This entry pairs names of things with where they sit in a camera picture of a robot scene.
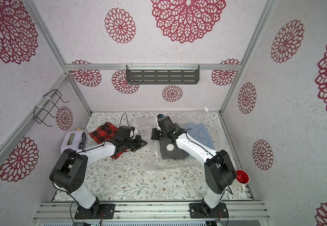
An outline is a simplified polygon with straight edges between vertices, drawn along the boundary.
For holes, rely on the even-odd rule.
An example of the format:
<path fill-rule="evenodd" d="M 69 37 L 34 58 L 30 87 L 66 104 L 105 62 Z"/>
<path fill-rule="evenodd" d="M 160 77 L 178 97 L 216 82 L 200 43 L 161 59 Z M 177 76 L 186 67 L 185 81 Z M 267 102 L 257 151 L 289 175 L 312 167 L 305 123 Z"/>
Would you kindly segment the clear plastic vacuum bag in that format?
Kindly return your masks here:
<path fill-rule="evenodd" d="M 152 130 L 157 128 L 158 112 L 137 112 L 130 114 L 131 123 L 138 128 L 147 145 L 137 151 L 137 167 L 144 171 L 165 171 L 189 167 L 202 168 L 194 156 L 180 149 L 175 142 L 169 140 L 152 140 Z M 196 142 L 199 149 L 207 147 L 215 151 L 225 150 L 236 168 L 237 160 L 228 142 L 221 116 L 218 112 L 181 111 L 163 112 L 170 117 L 175 128 L 182 128 L 188 138 Z"/>

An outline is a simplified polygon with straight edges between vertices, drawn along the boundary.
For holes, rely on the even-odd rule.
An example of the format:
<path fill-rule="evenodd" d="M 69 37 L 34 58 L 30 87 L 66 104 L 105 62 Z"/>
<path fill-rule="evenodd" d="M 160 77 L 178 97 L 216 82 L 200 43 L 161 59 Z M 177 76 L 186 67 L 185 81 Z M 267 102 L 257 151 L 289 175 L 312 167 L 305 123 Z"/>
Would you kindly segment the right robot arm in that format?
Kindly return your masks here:
<path fill-rule="evenodd" d="M 163 148 L 170 155 L 181 150 L 188 153 L 204 166 L 208 191 L 203 198 L 204 210 L 213 211 L 221 203 L 225 189 L 237 178 L 237 173 L 229 154 L 211 149 L 189 135 L 188 129 L 173 123 L 169 116 L 157 116 L 157 128 L 152 130 L 151 139 L 164 141 Z"/>

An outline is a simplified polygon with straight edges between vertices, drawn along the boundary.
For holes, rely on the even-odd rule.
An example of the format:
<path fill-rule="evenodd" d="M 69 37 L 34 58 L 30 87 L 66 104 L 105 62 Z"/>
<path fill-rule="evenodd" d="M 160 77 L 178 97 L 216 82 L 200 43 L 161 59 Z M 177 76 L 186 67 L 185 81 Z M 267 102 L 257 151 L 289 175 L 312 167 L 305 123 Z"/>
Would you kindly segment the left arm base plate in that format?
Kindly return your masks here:
<path fill-rule="evenodd" d="M 78 206 L 74 219 L 113 219 L 115 204 L 94 204 L 90 209 Z"/>

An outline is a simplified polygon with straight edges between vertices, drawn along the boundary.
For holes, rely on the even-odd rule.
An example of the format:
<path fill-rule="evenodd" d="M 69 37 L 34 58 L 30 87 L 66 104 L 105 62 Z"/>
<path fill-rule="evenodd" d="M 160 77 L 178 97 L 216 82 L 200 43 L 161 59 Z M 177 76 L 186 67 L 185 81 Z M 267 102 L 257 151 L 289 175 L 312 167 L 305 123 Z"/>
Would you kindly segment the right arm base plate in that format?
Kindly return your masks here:
<path fill-rule="evenodd" d="M 189 213 L 191 218 L 228 218 L 227 206 L 222 202 L 212 209 L 205 203 L 190 203 Z"/>

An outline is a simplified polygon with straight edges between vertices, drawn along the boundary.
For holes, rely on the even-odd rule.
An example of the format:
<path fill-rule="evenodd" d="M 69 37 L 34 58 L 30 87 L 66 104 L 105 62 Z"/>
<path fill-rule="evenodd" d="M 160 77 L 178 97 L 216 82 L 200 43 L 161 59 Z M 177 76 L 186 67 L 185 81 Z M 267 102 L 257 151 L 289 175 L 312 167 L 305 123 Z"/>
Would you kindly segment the light blue shirt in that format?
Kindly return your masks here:
<path fill-rule="evenodd" d="M 212 141 L 211 135 L 208 133 L 206 126 L 203 123 L 195 124 L 189 122 L 182 126 L 184 129 L 189 129 L 189 135 L 198 141 L 200 144 L 210 148 L 215 149 L 214 143 Z"/>

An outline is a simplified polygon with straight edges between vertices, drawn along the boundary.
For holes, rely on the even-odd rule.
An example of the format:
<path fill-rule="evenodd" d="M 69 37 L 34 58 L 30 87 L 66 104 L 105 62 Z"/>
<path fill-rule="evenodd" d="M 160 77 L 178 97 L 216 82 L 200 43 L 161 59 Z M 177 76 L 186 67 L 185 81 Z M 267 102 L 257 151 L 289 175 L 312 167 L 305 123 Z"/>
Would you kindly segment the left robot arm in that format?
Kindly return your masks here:
<path fill-rule="evenodd" d="M 53 186 L 68 193 L 83 209 L 91 209 L 98 201 L 84 183 L 87 167 L 100 159 L 116 156 L 121 152 L 135 152 L 147 142 L 140 135 L 134 138 L 111 139 L 100 145 L 82 150 L 65 150 L 50 173 Z"/>

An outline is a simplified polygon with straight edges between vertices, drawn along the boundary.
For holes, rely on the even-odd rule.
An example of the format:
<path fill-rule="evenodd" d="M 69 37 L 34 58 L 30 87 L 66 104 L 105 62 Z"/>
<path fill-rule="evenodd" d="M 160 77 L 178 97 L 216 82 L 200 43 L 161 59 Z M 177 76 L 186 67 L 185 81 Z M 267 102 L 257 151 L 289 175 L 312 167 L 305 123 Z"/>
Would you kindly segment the dark grey shirt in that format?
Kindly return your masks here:
<path fill-rule="evenodd" d="M 166 146 L 170 144 L 169 141 L 167 140 L 159 140 L 159 145 L 160 145 L 160 154 L 162 159 L 164 160 L 184 160 L 187 157 L 189 157 L 189 154 L 181 150 L 176 146 L 176 144 L 173 144 L 175 146 L 175 149 L 173 151 L 167 151 Z"/>

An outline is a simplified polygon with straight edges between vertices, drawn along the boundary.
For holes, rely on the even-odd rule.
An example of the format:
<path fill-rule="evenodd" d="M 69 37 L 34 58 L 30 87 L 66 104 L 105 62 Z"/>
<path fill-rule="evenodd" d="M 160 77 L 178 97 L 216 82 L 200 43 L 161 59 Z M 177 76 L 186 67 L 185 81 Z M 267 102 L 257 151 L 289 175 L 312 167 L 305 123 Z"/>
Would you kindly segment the red black plaid shirt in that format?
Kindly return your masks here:
<path fill-rule="evenodd" d="M 92 149 L 92 154 L 99 158 L 110 156 L 117 159 L 124 152 L 124 127 L 116 127 L 110 122 L 99 126 L 95 131 L 90 133 L 91 138 L 99 144 Z"/>

